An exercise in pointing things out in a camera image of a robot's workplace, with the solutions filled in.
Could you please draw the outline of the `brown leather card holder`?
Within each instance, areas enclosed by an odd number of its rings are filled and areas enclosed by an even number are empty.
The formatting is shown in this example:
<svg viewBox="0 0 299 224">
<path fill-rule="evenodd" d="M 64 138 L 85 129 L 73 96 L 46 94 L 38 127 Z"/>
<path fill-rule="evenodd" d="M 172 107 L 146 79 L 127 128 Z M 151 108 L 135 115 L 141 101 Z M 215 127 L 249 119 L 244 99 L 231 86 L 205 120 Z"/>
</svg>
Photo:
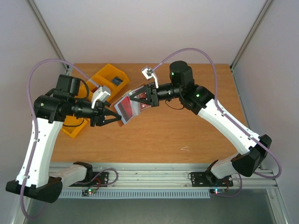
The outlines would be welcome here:
<svg viewBox="0 0 299 224">
<path fill-rule="evenodd" d="M 138 92 L 139 94 L 133 97 L 133 99 L 147 99 L 147 94 L 145 92 L 141 92 L 142 89 L 146 84 L 143 83 L 123 94 L 118 100 L 111 104 L 110 109 L 121 116 L 121 119 L 117 121 L 119 126 L 124 126 L 127 124 L 132 118 L 138 116 L 141 111 L 149 108 L 150 105 L 132 101 L 130 96 Z"/>
</svg>

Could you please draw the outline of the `red credit card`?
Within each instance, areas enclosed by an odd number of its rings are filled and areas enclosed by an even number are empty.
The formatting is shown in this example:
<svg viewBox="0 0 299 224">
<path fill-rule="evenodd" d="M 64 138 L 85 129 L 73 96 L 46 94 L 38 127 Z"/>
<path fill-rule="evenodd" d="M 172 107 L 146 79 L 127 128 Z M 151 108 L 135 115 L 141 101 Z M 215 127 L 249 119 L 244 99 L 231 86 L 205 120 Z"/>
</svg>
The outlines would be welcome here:
<svg viewBox="0 0 299 224">
<path fill-rule="evenodd" d="M 123 123 L 127 123 L 134 116 L 131 102 L 128 96 L 118 102 L 116 109 L 118 109 L 118 111 L 120 112 Z"/>
<path fill-rule="evenodd" d="M 141 100 L 146 100 L 147 96 L 146 96 L 146 93 L 143 92 L 143 93 L 140 93 L 138 95 L 138 99 L 141 99 Z M 147 109 L 148 107 L 150 107 L 150 105 L 147 105 L 147 104 L 144 104 L 144 103 L 139 103 L 139 108 L 140 108 L 140 111 L 143 111 L 145 109 Z"/>
</svg>

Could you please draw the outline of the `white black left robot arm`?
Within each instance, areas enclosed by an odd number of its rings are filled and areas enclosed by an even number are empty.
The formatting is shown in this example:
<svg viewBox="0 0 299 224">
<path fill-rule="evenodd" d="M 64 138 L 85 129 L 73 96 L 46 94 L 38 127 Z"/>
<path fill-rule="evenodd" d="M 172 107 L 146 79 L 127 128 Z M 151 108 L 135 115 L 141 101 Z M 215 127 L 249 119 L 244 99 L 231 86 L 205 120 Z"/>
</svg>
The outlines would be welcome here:
<svg viewBox="0 0 299 224">
<path fill-rule="evenodd" d="M 60 172 L 49 173 L 50 160 L 66 117 L 89 119 L 91 126 L 103 126 L 121 119 L 108 109 L 110 90 L 97 88 L 88 101 L 78 98 L 82 79 L 60 75 L 56 87 L 39 96 L 33 104 L 32 133 L 23 166 L 15 180 L 6 184 L 6 191 L 38 201 L 53 203 L 61 191 L 73 184 L 93 183 L 91 164 L 75 162 Z"/>
</svg>

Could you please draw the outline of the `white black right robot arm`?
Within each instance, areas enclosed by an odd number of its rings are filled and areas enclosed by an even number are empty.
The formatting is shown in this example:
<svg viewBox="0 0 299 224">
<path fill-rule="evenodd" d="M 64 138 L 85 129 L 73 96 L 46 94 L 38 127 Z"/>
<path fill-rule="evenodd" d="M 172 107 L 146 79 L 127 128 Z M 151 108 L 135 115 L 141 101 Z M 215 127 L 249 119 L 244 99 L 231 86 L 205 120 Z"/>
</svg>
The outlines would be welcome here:
<svg viewBox="0 0 299 224">
<path fill-rule="evenodd" d="M 146 84 L 130 95 L 130 100 L 151 107 L 160 101 L 178 98 L 183 108 L 208 121 L 236 148 L 237 153 L 223 160 L 215 160 L 205 171 L 204 178 L 215 186 L 232 174 L 250 177 L 267 156 L 271 138 L 249 130 L 234 118 L 215 99 L 206 87 L 195 84 L 192 68 L 184 61 L 170 64 L 170 83 Z"/>
</svg>

